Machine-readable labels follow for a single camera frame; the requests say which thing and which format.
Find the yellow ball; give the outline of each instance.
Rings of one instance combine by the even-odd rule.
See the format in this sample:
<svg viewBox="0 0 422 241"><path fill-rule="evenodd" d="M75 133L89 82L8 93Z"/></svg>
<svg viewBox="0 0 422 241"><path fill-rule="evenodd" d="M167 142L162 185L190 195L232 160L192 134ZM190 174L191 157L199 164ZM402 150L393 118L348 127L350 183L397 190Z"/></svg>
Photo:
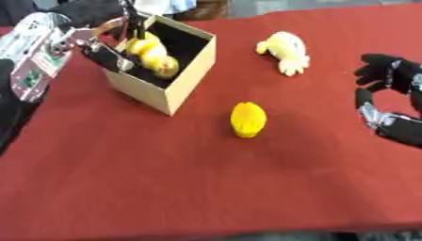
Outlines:
<svg viewBox="0 0 422 241"><path fill-rule="evenodd" d="M239 103L233 109L230 121L239 137L252 138L258 135L266 125L267 115L257 104Z"/></svg>

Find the plush toy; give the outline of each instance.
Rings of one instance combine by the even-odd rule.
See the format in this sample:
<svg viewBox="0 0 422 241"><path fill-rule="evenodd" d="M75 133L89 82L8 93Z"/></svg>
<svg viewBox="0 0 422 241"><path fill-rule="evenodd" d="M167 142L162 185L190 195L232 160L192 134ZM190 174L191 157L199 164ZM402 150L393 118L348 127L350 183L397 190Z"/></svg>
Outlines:
<svg viewBox="0 0 422 241"><path fill-rule="evenodd" d="M238 137L252 138L266 125L267 115L257 104L239 103L233 109L230 122Z"/></svg>
<svg viewBox="0 0 422 241"><path fill-rule="evenodd" d="M266 51L280 59L279 70L289 77L296 72L303 73L303 69L309 67L310 58L306 55L303 41L291 33L278 32L269 39L260 41L256 52L262 55Z"/></svg>
<svg viewBox="0 0 422 241"><path fill-rule="evenodd" d="M150 32L145 32L145 40L128 41L126 51L138 56L142 66L152 70L158 77L172 78L179 72L178 61L168 55L160 38Z"/></svg>

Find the white plush toy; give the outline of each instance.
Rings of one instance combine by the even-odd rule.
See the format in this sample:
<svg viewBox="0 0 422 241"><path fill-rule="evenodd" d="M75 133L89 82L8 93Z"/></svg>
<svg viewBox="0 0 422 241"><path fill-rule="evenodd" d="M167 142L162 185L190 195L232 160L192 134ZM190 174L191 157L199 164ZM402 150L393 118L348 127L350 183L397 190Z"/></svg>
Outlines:
<svg viewBox="0 0 422 241"><path fill-rule="evenodd" d="M310 57L306 55L303 41L291 33L278 32L258 42L256 52L262 55L266 51L280 59L279 70L289 77L296 72L303 73L303 69L309 67Z"/></svg>

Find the floor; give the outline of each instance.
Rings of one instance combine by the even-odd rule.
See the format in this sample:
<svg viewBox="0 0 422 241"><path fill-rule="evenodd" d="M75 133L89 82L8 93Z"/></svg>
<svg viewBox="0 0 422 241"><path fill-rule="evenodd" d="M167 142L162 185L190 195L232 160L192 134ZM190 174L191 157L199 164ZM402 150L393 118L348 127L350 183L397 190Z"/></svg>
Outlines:
<svg viewBox="0 0 422 241"><path fill-rule="evenodd" d="M422 0L230 0L230 17L250 17L271 11L390 5Z"/></svg>

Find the red tablecloth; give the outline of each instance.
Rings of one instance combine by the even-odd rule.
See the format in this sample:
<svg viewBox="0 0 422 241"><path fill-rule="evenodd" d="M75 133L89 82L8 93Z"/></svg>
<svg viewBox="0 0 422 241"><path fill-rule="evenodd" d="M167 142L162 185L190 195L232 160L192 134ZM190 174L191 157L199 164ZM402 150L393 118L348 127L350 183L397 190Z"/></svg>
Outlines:
<svg viewBox="0 0 422 241"><path fill-rule="evenodd" d="M114 91L76 56L0 160L0 238L420 227L422 152L373 135L354 109L360 54L422 61L422 5L277 12L191 23L218 61L172 118ZM311 56L287 78L255 44L279 30ZM229 114L268 113L254 139ZM412 112L385 91L384 110Z"/></svg>

